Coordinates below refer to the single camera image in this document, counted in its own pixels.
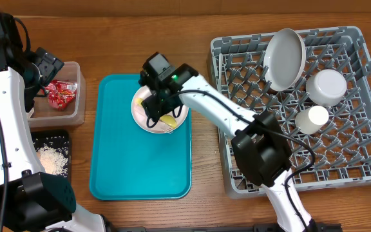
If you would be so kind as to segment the pink round plate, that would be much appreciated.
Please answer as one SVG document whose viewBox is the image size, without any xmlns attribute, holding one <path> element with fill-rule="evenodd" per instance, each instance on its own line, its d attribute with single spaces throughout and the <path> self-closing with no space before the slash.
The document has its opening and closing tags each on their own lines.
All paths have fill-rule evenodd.
<svg viewBox="0 0 371 232">
<path fill-rule="evenodd" d="M 151 95 L 151 91 L 149 90 L 149 88 L 147 86 L 140 87 L 137 90 L 137 92 L 134 94 L 133 100 L 131 102 L 131 114 L 132 114 L 135 122 L 142 129 L 144 129 L 144 130 L 146 130 L 150 133 L 164 133 L 160 129 L 160 125 L 165 124 L 165 123 L 159 121 L 154 127 L 149 128 L 147 126 L 147 116 L 145 114 L 145 111 L 144 111 L 143 107 L 140 107 L 140 106 L 136 105 L 136 103 L 135 103 L 135 100 L 137 98 L 141 98 L 142 100 L 144 100 L 147 97 L 149 97 L 150 95 Z M 174 117 L 174 115 L 172 113 L 167 114 L 167 115 L 170 115 L 170 116 L 174 117 L 175 120 L 176 120 L 177 127 L 174 128 L 174 130 L 177 129 L 179 126 L 181 126 L 183 124 L 183 122 L 186 120 L 186 117 L 187 117 L 188 112 L 189 112 L 189 108 L 187 106 L 182 106 L 181 113 L 179 113 L 179 109 L 180 109 L 179 107 L 177 107 L 175 109 L 175 115 L 177 115 L 177 117 Z"/>
</svg>

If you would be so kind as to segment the white paper cup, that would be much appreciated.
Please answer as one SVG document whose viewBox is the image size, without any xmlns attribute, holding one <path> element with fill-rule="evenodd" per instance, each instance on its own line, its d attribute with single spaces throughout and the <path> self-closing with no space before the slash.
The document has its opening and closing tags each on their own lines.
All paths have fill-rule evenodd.
<svg viewBox="0 0 371 232">
<path fill-rule="evenodd" d="M 313 106 L 299 112 L 295 118 L 295 125 L 300 132 L 310 135 L 316 133 L 328 121 L 328 111 L 322 106 Z"/>
</svg>

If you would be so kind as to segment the white deep bowl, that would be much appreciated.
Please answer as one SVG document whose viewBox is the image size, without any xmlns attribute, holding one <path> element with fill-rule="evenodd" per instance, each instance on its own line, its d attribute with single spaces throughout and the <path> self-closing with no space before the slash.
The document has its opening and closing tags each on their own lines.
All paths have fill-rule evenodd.
<svg viewBox="0 0 371 232">
<path fill-rule="evenodd" d="M 341 102 L 347 90 L 344 76 L 335 70 L 322 70 L 311 76 L 306 83 L 306 91 L 311 101 L 324 107 Z"/>
</svg>

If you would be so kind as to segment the pink plastic fork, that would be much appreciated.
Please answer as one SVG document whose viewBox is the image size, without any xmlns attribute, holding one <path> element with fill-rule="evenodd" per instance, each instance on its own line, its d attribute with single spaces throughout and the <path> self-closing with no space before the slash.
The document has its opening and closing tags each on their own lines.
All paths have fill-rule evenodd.
<svg viewBox="0 0 371 232">
<path fill-rule="evenodd" d="M 160 129 L 164 132 L 164 133 L 172 133 L 174 131 L 174 129 L 172 127 L 170 127 L 169 125 L 167 124 L 161 124 L 160 125 Z"/>
</svg>

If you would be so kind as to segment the white rice pile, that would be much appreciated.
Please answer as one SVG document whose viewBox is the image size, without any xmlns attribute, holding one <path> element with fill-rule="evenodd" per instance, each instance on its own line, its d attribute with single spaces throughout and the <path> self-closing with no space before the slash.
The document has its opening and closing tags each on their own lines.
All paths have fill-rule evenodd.
<svg viewBox="0 0 371 232">
<path fill-rule="evenodd" d="M 61 148 L 44 145 L 37 150 L 37 156 L 46 173 L 63 177 L 68 176 L 69 158 L 62 154 Z"/>
</svg>

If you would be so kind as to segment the grey shallow bowl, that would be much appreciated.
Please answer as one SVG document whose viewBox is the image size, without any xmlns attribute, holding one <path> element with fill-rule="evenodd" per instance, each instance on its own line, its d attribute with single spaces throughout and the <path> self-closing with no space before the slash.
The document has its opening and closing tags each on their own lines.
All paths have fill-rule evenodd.
<svg viewBox="0 0 371 232">
<path fill-rule="evenodd" d="M 280 92 L 294 86 L 301 77 L 306 59 L 303 38 L 294 30 L 285 28 L 270 40 L 263 60 L 268 67 L 265 80 L 270 88 Z"/>
</svg>

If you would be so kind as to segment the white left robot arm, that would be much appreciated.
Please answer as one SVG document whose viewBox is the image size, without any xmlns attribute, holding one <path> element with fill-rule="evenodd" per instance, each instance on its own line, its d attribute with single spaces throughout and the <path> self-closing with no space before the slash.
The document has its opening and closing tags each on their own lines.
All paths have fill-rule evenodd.
<svg viewBox="0 0 371 232">
<path fill-rule="evenodd" d="M 31 51 L 20 19 L 0 12 L 0 229 L 113 231 L 105 216 L 75 199 L 68 179 L 45 172 L 33 145 L 27 111 L 63 67 L 46 50 Z"/>
</svg>

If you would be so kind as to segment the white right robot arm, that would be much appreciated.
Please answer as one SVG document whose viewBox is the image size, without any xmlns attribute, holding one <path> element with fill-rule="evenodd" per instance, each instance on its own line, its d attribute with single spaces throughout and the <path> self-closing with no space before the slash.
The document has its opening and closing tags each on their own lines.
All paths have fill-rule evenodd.
<svg viewBox="0 0 371 232">
<path fill-rule="evenodd" d="M 285 135 L 272 113 L 257 114 L 237 105 L 194 68 L 188 64 L 176 68 L 158 52 L 145 61 L 138 82 L 151 92 L 141 102 L 147 127 L 153 128 L 165 115 L 179 116 L 184 106 L 202 114 L 228 136 L 235 162 L 246 180 L 265 190 L 280 229 L 317 231 L 292 181 L 298 172 L 291 169 L 288 142 L 306 150 L 309 146 Z"/>
</svg>

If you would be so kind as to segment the large red snack wrapper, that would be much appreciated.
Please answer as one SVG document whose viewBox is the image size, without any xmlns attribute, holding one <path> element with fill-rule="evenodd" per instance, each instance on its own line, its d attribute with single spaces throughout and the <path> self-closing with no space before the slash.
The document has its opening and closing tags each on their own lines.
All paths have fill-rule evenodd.
<svg viewBox="0 0 371 232">
<path fill-rule="evenodd" d="M 71 81 L 53 80 L 45 88 L 48 104 L 55 110 L 63 111 L 75 100 L 77 95 L 77 83 Z"/>
</svg>

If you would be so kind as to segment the yellow plastic spoon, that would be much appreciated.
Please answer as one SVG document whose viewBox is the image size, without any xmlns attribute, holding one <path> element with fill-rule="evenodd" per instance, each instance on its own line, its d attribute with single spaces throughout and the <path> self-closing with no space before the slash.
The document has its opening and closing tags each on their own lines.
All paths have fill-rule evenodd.
<svg viewBox="0 0 371 232">
<path fill-rule="evenodd" d="M 141 103 L 142 103 L 142 99 L 141 98 L 137 98 L 135 100 L 135 103 L 136 105 L 142 107 Z M 165 124 L 167 124 L 168 126 L 170 126 L 171 128 L 176 128 L 177 127 L 177 123 L 176 123 L 176 120 L 174 117 L 170 116 L 170 115 L 163 115 L 159 118 L 159 121 L 160 122 L 163 122 Z"/>
</svg>

